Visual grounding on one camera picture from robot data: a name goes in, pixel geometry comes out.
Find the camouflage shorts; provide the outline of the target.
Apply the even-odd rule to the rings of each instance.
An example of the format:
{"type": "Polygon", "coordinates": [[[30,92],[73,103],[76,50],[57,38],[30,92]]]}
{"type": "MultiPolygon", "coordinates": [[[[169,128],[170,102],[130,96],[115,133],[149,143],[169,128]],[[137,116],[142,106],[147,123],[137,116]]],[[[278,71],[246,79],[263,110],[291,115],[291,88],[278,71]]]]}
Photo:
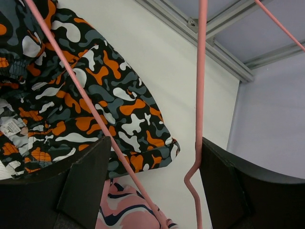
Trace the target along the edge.
{"type": "MultiPolygon", "coordinates": [[[[56,0],[35,5],[133,171],[169,165],[179,144],[138,74],[75,12],[56,0]]],[[[25,1],[1,1],[0,162],[9,177],[80,153],[103,135],[25,1]]]]}

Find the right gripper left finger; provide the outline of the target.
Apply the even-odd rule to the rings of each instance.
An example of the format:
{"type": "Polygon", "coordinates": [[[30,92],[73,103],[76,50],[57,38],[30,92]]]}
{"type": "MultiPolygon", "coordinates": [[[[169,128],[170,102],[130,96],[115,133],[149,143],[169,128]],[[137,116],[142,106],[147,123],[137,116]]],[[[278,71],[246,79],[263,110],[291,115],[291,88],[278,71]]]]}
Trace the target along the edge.
{"type": "Polygon", "coordinates": [[[57,229],[95,228],[111,152],[111,140],[104,137],[69,170],[57,210],[57,229]]]}

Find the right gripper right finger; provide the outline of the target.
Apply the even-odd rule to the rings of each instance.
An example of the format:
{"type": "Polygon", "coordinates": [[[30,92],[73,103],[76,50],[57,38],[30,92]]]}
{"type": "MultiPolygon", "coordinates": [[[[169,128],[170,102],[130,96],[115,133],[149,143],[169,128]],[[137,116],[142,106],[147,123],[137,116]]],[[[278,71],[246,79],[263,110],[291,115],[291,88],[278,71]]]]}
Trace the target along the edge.
{"type": "Polygon", "coordinates": [[[224,150],[203,138],[200,175],[213,229],[251,229],[251,210],[224,150]]]}

